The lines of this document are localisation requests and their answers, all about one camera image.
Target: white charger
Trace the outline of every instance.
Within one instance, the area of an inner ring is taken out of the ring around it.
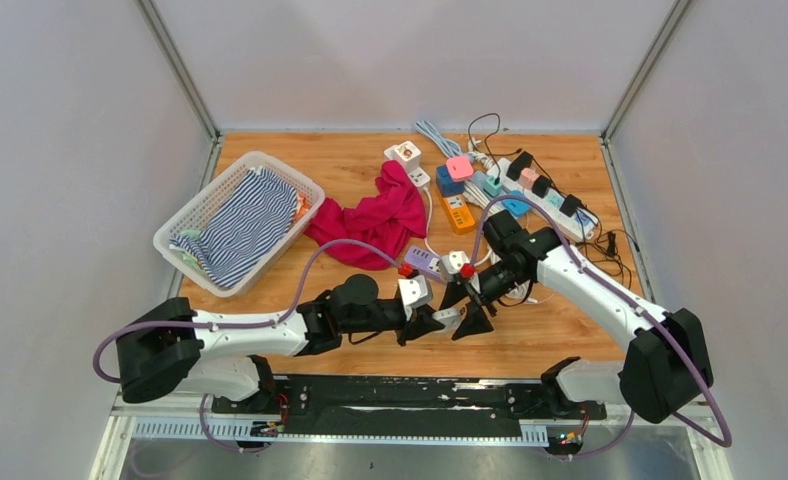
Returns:
[[[403,167],[415,187],[423,188],[429,185],[429,175],[420,168],[421,151],[414,143],[406,140],[399,145],[391,145],[383,154],[388,160],[395,160]]]

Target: blue cable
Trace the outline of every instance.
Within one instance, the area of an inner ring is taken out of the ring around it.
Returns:
[[[427,138],[433,141],[438,148],[441,149],[441,153],[443,153],[447,158],[459,157],[465,155],[462,151],[462,147],[459,146],[458,143],[450,140],[449,138],[444,138],[441,136],[441,132],[435,128],[435,125],[429,123],[426,120],[418,120],[415,122],[415,128],[417,129],[418,133],[423,134]]]

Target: white wall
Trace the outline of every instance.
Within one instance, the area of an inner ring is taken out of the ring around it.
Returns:
[[[0,479],[87,476],[94,346],[166,292],[208,147],[133,2],[0,0]]]
[[[673,0],[156,0],[229,129],[599,130]]]
[[[788,1],[695,2],[615,145],[660,300],[703,320],[734,477],[788,478]]]

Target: magenta towel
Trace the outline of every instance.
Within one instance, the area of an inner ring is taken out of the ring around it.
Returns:
[[[342,209],[335,200],[324,200],[306,228],[306,235],[318,245],[336,238],[361,240],[396,259],[410,238],[426,237],[423,198],[395,161],[382,164],[376,188],[379,195],[363,198],[356,208]],[[366,270],[389,266],[375,253],[355,245],[336,245],[326,253],[342,263]]]

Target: wooden tabletop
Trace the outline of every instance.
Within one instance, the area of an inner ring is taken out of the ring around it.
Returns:
[[[449,137],[460,144],[466,140],[465,135]],[[434,172],[435,166],[444,162],[444,156],[434,144],[410,132],[234,133],[226,137],[215,175],[244,153],[260,150],[309,176],[323,188],[327,196],[342,206],[353,207],[361,198],[378,193],[374,179],[379,175],[383,150],[405,140],[411,140],[421,149],[421,164],[427,172]],[[562,191],[578,196],[600,217],[604,231],[623,228],[597,137],[502,134],[492,137],[491,148],[498,154],[518,148],[529,151],[549,171]],[[435,204],[429,229],[432,247],[438,252],[470,252],[474,233],[462,236],[453,234],[443,207],[438,202]],[[472,206],[471,211],[475,218],[479,218],[481,210],[478,207]],[[530,231],[545,224],[541,218],[530,213]],[[413,239],[411,243],[423,245],[423,240]],[[622,259],[635,275],[632,256],[623,235],[618,236],[618,248],[623,254]],[[182,284],[180,296],[190,298],[193,308],[212,312],[252,313],[284,309],[293,298],[303,266],[316,249],[314,241],[305,235],[301,236],[243,297],[218,298],[188,279]],[[601,258],[592,252],[592,259],[595,257]],[[604,265],[603,268],[617,270],[613,265]],[[321,255],[311,269],[301,301],[314,299],[321,291],[331,289],[360,271]],[[364,273],[379,283],[381,298],[394,295],[398,275],[393,269]],[[437,307],[443,292],[437,285],[433,286],[437,291],[432,305]],[[635,278],[632,289],[640,292]],[[532,296],[537,299],[547,298],[550,294],[548,289],[540,285],[535,286],[532,292]],[[293,358],[269,356],[268,360],[275,373],[501,378],[538,377],[546,368],[569,356],[590,360],[623,358],[612,339],[593,320],[558,294],[544,304],[498,308],[497,317],[491,319],[494,332],[455,342],[450,340],[449,334],[430,334],[401,347],[395,341],[395,334],[386,332],[356,346],[347,343],[345,338],[340,349],[322,355]]]

